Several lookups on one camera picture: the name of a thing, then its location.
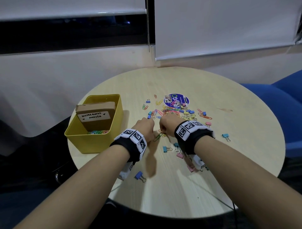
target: left forearm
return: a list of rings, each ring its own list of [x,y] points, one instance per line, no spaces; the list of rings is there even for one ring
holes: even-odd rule
[[[129,157],[121,145],[113,145],[100,153],[46,198],[16,229],[87,228]]]

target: round wooden table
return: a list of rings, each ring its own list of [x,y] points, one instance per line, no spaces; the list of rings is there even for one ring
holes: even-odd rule
[[[278,120],[255,94],[225,77],[184,67],[138,69],[99,84],[79,104],[89,95],[120,94],[124,130],[147,117],[149,111],[162,110],[164,102],[156,105],[156,101],[172,93],[185,95],[189,109],[206,111],[213,118],[197,116],[202,123],[212,123],[217,140],[278,176],[285,157],[284,136]],[[151,103],[143,110],[147,99]],[[159,119],[154,121],[154,130],[158,131]],[[225,133],[231,142],[221,136]],[[185,160],[176,156],[174,142],[176,139],[171,137],[151,142],[128,178],[116,180],[109,198],[131,209],[163,217],[201,218],[231,211],[232,201],[212,173],[206,170],[191,173]],[[81,154],[69,140],[68,146],[78,169],[97,155]],[[172,147],[173,151],[164,153],[163,146]],[[134,179],[138,171],[143,172],[145,183]]]

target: white marker tag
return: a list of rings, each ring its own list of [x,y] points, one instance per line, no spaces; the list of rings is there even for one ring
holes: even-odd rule
[[[78,114],[78,117],[81,120],[81,122],[90,122],[90,121],[110,119],[110,115],[109,115],[108,111]]]

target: black wristband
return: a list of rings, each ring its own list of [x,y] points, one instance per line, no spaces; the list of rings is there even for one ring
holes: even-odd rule
[[[110,146],[113,145],[121,145],[125,147],[126,150],[128,150],[130,154],[130,158],[127,162],[134,162],[133,164],[135,164],[135,162],[140,160],[140,152],[138,151],[136,144],[133,141],[131,141],[131,139],[120,137],[119,139],[115,140],[110,144]]]
[[[195,144],[196,142],[202,138],[203,136],[211,136],[212,137],[212,131],[208,130],[208,129],[198,129],[196,131],[194,131],[193,133],[190,133],[188,139],[186,141],[184,141],[177,133],[176,131],[178,130],[179,126],[181,125],[179,124],[175,131],[174,131],[174,135],[178,141],[178,144],[179,144],[179,147],[180,149],[186,153],[187,155],[188,154],[195,154],[194,153],[194,147],[195,147]]]

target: white roller blind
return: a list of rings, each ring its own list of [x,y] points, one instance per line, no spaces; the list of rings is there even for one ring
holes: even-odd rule
[[[0,1],[0,21],[145,13],[144,0]]]
[[[156,60],[294,45],[301,0],[155,0]]]

